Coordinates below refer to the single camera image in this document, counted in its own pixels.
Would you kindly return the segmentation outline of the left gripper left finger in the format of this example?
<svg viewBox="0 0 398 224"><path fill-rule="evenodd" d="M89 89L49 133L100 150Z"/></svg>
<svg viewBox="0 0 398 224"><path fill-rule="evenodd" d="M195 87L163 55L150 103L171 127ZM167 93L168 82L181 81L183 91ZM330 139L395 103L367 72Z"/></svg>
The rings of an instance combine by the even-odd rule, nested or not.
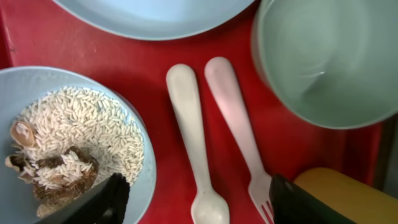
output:
<svg viewBox="0 0 398 224"><path fill-rule="evenodd" d="M93 187L74 202L41 219L37 224L122 224L130 185L120 173Z"/></svg>

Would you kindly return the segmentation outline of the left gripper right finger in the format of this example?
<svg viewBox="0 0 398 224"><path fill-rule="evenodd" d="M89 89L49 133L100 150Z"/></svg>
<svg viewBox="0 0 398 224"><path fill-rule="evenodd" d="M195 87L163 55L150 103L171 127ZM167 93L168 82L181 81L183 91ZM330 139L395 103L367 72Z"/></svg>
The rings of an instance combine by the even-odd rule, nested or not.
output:
<svg viewBox="0 0 398 224"><path fill-rule="evenodd" d="M272 177L269 195L275 224L354 224L281 175Z"/></svg>

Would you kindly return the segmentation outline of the yellow plastic cup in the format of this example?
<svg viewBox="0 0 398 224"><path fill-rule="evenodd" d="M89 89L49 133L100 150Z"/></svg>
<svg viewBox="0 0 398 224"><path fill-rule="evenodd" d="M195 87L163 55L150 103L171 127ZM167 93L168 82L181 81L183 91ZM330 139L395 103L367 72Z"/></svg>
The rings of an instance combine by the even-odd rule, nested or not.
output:
<svg viewBox="0 0 398 224"><path fill-rule="evenodd" d="M355 223L397 223L397 199L335 170L319 167L294 183Z"/></svg>

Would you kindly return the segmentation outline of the rice and food scraps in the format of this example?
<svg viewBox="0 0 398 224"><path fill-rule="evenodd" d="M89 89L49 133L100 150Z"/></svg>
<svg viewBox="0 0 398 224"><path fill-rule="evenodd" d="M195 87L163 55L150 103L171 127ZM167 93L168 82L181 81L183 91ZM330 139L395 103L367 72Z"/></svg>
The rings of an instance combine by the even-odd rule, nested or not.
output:
<svg viewBox="0 0 398 224"><path fill-rule="evenodd" d="M115 173L133 184L143 168L144 138L118 100L66 86L24 108L10 128L5 163L33 186L37 216L47 217Z"/></svg>

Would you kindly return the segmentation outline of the light blue small bowl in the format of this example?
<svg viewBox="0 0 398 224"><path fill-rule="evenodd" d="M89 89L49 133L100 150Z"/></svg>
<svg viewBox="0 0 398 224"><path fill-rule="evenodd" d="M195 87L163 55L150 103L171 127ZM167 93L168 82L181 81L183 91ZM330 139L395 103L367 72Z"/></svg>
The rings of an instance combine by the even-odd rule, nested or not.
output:
<svg viewBox="0 0 398 224"><path fill-rule="evenodd" d="M156 162L152 143L145 124L135 107L118 92L77 73L53 67L23 66L1 70L1 160L14 152L10 127L17 115L35 100L64 86L87 87L102 91L120 100L134 118L144 137L144 167L130 188L125 223L138 223L153 198L156 185ZM18 179L12 169L1 164L1 223L36 223L38 201L32 186Z"/></svg>

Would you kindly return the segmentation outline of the mint green bowl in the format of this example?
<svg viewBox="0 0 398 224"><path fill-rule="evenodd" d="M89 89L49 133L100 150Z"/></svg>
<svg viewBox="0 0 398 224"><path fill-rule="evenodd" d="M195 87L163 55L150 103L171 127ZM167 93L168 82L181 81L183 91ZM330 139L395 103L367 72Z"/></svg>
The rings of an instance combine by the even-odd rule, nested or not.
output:
<svg viewBox="0 0 398 224"><path fill-rule="evenodd" d="M362 128L397 113L396 0L262 1L252 56L281 103L314 125Z"/></svg>

